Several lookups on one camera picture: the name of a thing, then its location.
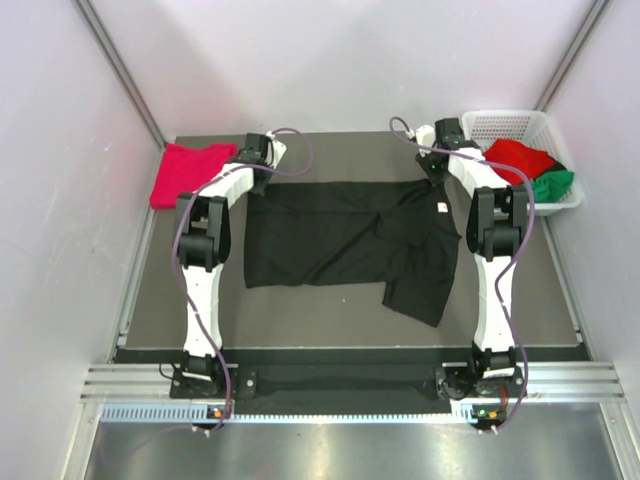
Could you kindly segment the black t shirt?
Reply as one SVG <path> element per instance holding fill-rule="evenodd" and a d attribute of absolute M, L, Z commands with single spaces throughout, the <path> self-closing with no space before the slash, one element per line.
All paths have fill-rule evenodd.
<path fill-rule="evenodd" d="M 250 196 L 247 288 L 382 283 L 386 308 L 440 324 L 460 236 L 444 186 L 405 182 L 282 183 Z"/>

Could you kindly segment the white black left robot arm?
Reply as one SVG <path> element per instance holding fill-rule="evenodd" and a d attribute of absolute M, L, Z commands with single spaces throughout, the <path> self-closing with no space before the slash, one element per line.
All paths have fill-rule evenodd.
<path fill-rule="evenodd" d="M 177 199 L 171 266 L 187 309 L 177 378 L 205 396 L 232 393 L 219 325 L 220 281 L 232 246 L 230 210 L 243 195 L 262 193 L 276 168 L 276 162 L 234 160 Z"/>

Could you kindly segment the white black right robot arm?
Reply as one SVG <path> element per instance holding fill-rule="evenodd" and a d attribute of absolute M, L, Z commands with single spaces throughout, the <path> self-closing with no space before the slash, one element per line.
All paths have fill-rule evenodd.
<path fill-rule="evenodd" d="M 463 400 L 509 385 L 521 387 L 528 368 L 517 365 L 517 356 L 526 359 L 527 354 L 512 319 L 512 291 L 534 223 L 531 186 L 507 182 L 498 174 L 502 167 L 485 160 L 475 147 L 429 148 L 416 161 L 432 184 L 453 177 L 471 199 L 466 243 L 478 272 L 478 322 L 468 363 L 437 370 L 439 393 Z"/>

